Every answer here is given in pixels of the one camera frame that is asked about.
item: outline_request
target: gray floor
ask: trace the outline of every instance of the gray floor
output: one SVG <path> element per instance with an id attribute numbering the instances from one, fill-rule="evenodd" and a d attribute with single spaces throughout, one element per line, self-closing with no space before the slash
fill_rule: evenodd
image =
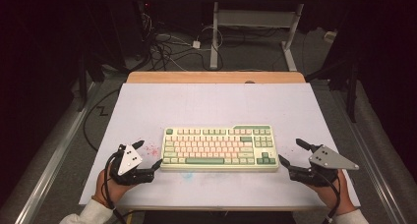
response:
<path id="1" fill-rule="evenodd" d="M 256 33 L 266 35 L 270 32 L 260 30 Z M 223 45 L 220 47 L 223 62 L 221 71 L 287 71 L 279 48 L 279 42 L 286 34 L 285 30 L 278 30 L 272 36 L 247 34 L 244 43 L 242 43 L 243 36 L 237 32 L 225 34 Z M 323 41 L 324 34 L 321 29 L 312 31 L 308 35 L 296 34 L 291 51 L 296 66 L 302 74 L 311 74 L 323 64 L 330 49 L 330 44 Z M 181 40 L 172 41 L 185 40 L 188 43 L 193 41 L 192 38 L 181 33 L 173 35 Z M 180 45 L 171 46 L 175 51 L 187 48 Z M 203 55 L 207 68 L 209 52 L 199 51 L 199 53 Z M 171 58 L 175 60 L 180 56 L 173 55 Z M 200 55 L 189 55 L 175 60 L 175 64 L 170 62 L 166 68 L 168 71 L 203 71 L 201 58 Z M 134 65 L 135 60 L 128 59 L 128 63 Z M 142 71 L 150 68 L 151 65 L 147 65 Z M 90 91 L 88 107 L 92 107 L 108 92 L 119 88 L 125 80 L 126 77 L 123 75 L 106 72 L 104 83 L 92 85 L 96 91 Z M 414 223 L 417 220 L 416 184 L 392 148 L 360 83 L 355 106 L 356 124 L 349 122 L 343 110 L 345 92 L 328 90 L 326 81 L 314 81 L 312 87 L 340 153 L 352 158 L 362 168 L 359 171 L 349 172 L 349 175 L 355 184 L 356 193 L 362 203 L 361 209 L 366 218 L 370 223 L 379 224 Z M 104 106 L 103 113 L 100 114 L 100 110 L 93 109 L 86 121 L 86 133 L 96 147 L 99 147 L 105 133 L 116 99 L 115 93 L 108 96 L 99 104 Z M 71 128 L 80 117 L 80 113 L 77 113 L 79 103 L 80 100 L 76 98 L 31 162 L 26 174 L 1 209 L 0 223 L 16 222 L 58 144 L 72 137 Z M 80 213 L 83 209 L 78 205 L 78 201 L 95 152 L 86 142 L 82 125 L 75 130 L 65 155 L 56 178 L 50 188 L 45 190 L 47 196 L 39 201 L 41 205 L 32 219 L 33 223 L 59 223 L 59 220 L 69 213 Z M 327 210 L 295 212 L 294 218 L 300 224 L 321 223 L 327 212 Z M 137 221 L 133 223 L 140 222 L 138 219 L 141 218 L 138 216 L 139 214 L 135 215 Z"/>

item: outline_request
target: table leg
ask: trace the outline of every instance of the table leg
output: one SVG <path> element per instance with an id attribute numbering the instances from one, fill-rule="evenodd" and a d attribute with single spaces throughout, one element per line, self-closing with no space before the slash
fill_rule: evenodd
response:
<path id="1" fill-rule="evenodd" d="M 291 27 L 289 30 L 288 39 L 287 41 L 282 41 L 281 43 L 282 51 L 284 52 L 285 60 L 287 62 L 289 71 L 297 71 L 297 68 L 295 67 L 294 58 L 292 57 L 292 54 L 291 54 L 290 47 L 291 47 L 292 40 L 294 39 L 295 32 L 297 31 L 298 22 L 300 21 L 303 7 L 304 7 L 304 4 L 299 4 L 297 6 L 297 11 L 295 12 L 295 15 L 292 19 Z"/>
<path id="2" fill-rule="evenodd" d="M 211 70 L 217 69 L 217 51 L 218 51 L 218 39 L 217 39 L 217 28 L 218 28 L 218 2 L 214 2 L 214 9 L 212 15 L 212 41 L 211 41 L 211 55 L 209 58 L 209 68 Z"/>

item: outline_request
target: dark background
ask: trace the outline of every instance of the dark background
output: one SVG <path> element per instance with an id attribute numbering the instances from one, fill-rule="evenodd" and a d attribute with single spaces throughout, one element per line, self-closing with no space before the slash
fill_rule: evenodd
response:
<path id="1" fill-rule="evenodd" d="M 417 27 L 414 1 L 358 4 L 347 16 L 326 5 L 319 8 L 306 5 L 300 30 L 339 29 L 328 63 L 346 52 L 360 53 L 359 79 L 393 146 L 415 179 Z M 152 11 L 161 19 L 167 19 L 168 7 L 169 15 L 188 21 L 191 31 L 192 27 L 200 28 L 211 16 L 209 12 L 207 15 L 205 5 L 198 2 L 189 4 L 197 7 L 193 14 L 184 10 L 183 5 L 167 1 L 156 4 L 159 7 L 153 4 Z M 0 181 L 0 205 L 74 97 L 71 85 L 77 78 L 78 60 L 83 51 L 83 36 L 79 38 L 80 33 L 74 32 L 74 23 L 82 23 L 83 19 L 74 20 L 72 8 L 75 7 L 70 0 L 0 0 L 0 154 L 7 168 Z M 191 23 L 187 14 L 193 17 Z M 173 25 L 186 27 L 182 20 L 172 19 L 177 21 Z M 119 55 L 123 51 L 127 50 L 115 50 Z"/>

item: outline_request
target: white cable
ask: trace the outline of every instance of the white cable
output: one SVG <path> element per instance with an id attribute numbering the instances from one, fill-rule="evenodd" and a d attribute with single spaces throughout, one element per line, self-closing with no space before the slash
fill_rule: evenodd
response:
<path id="1" fill-rule="evenodd" d="M 181 67 L 180 65 L 178 65 L 177 62 L 175 62 L 173 59 L 171 59 L 171 57 L 169 57 L 167 55 L 164 55 L 164 54 L 162 54 L 162 55 L 163 55 L 163 57 L 166 57 L 167 59 L 169 59 L 170 61 L 172 61 L 172 63 L 174 63 L 176 66 L 178 66 L 178 68 L 180 68 L 182 71 L 188 72 L 188 70 L 186 70 L 183 67 Z"/>
<path id="2" fill-rule="evenodd" d="M 218 49 L 218 47 L 220 47 L 221 44 L 223 43 L 223 35 L 221 34 L 220 30 L 218 30 L 217 28 L 214 28 L 212 26 L 207 26 L 207 27 L 203 28 L 202 31 L 201 31 L 201 33 L 203 33 L 203 31 L 205 31 L 205 30 L 207 30 L 209 28 L 216 30 L 220 34 L 220 44 L 217 46 L 217 49 Z"/>
<path id="3" fill-rule="evenodd" d="M 173 36 L 173 35 L 170 35 L 170 34 L 157 34 L 157 35 L 156 35 L 156 37 L 158 37 L 159 35 L 162 35 L 162 36 L 169 36 L 169 37 L 171 37 L 171 38 L 178 39 L 178 40 L 181 40 L 181 41 L 182 41 L 182 42 L 172 42 L 172 43 L 174 43 L 174 44 L 185 44 L 185 45 L 191 46 L 191 44 L 187 43 L 187 41 L 185 41 L 185 40 L 183 40 L 183 39 L 181 39 L 181 38 L 178 38 L 178 37 L 176 37 L 176 36 Z"/>
<path id="4" fill-rule="evenodd" d="M 147 14 L 145 14 L 145 13 L 143 13 L 143 15 L 147 18 L 147 23 L 146 23 L 146 25 L 145 25 L 145 29 L 147 29 L 147 26 L 148 26 L 148 24 L 149 24 L 149 32 L 148 32 L 148 34 L 147 34 L 147 37 L 150 35 L 150 30 L 152 29 L 152 19 L 150 18 L 150 16 L 149 15 L 147 15 Z"/>

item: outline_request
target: desk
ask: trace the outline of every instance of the desk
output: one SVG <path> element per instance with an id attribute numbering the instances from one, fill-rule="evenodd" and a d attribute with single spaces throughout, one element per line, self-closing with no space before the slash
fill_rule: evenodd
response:
<path id="1" fill-rule="evenodd" d="M 289 28 L 288 38 L 286 41 L 281 42 L 281 47 L 288 70 L 297 71 L 290 47 L 301 18 L 303 7 L 304 4 L 298 4 L 295 12 L 220 10 L 218 9 L 218 2 L 214 2 L 209 67 L 213 70 L 217 69 L 219 47 L 217 38 L 218 26 L 267 27 Z"/>
<path id="2" fill-rule="evenodd" d="M 310 85 L 297 77 L 299 73 L 281 74 L 279 79 L 270 77 L 277 76 L 276 73 L 131 74 L 120 92 L 80 204 L 89 201 L 98 172 L 120 143 L 144 140 L 138 153 L 144 159 L 140 168 L 147 168 L 159 158 L 163 128 L 177 124 L 270 124 L 278 153 L 293 165 L 303 167 L 309 166 L 311 152 L 296 145 L 296 138 L 323 143 L 337 150 Z M 228 84 L 225 83 L 227 76 L 231 77 Z M 216 78 L 222 84 L 208 84 Z M 268 84 L 236 84 L 247 80 Z M 348 186 L 353 203 L 359 206 L 350 181 Z M 151 184 L 141 184 L 130 190 L 118 204 L 145 210 L 303 210 L 324 207 L 309 188 L 290 181 L 283 166 L 274 173 L 158 170 Z"/>

